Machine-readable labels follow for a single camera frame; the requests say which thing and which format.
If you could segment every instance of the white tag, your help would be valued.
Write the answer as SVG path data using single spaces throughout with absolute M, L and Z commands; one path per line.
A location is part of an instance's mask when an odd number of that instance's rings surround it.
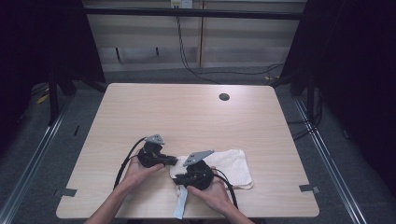
M 187 189 L 183 185 L 180 185 L 180 195 L 178 195 L 178 201 L 174 212 L 174 217 L 178 219 L 183 218 L 184 205 L 187 200 Z

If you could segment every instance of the power outlet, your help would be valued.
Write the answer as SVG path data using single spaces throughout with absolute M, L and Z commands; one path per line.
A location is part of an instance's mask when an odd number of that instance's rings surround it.
M 181 8 L 181 0 L 171 0 L 171 8 Z
M 181 0 L 182 8 L 192 8 L 192 0 Z

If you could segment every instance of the person's left hand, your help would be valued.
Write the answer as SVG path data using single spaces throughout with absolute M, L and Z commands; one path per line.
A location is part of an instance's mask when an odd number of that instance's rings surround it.
M 149 175 L 161 170 L 163 164 L 156 164 L 149 168 L 144 167 L 137 157 L 132 157 L 129 161 L 128 170 L 122 179 L 122 184 L 126 184 L 129 190 L 140 185 Z

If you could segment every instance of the table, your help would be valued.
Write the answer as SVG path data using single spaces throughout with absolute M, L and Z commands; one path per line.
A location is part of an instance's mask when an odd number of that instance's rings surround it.
M 219 98 L 230 96 L 228 101 Z M 248 217 L 315 217 L 318 205 L 291 138 L 274 89 L 267 86 L 195 84 L 111 84 L 98 109 L 67 184 L 60 218 L 89 217 L 106 199 L 120 165 L 136 141 L 155 133 L 172 156 L 215 149 L 243 149 L 254 181 L 235 191 Z M 151 176 L 129 195 L 116 217 L 172 218 L 176 186 L 169 168 Z M 189 195 L 184 218 L 216 218 Z

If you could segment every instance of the person's right hand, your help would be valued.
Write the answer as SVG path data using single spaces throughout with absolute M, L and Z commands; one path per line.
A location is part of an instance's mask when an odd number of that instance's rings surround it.
M 224 182 L 216 176 L 207 189 L 199 190 L 193 186 L 187 186 L 187 190 L 189 193 L 202 199 L 211 209 L 219 213 L 224 214 L 225 209 L 228 209 L 230 205 L 233 206 L 224 187 Z

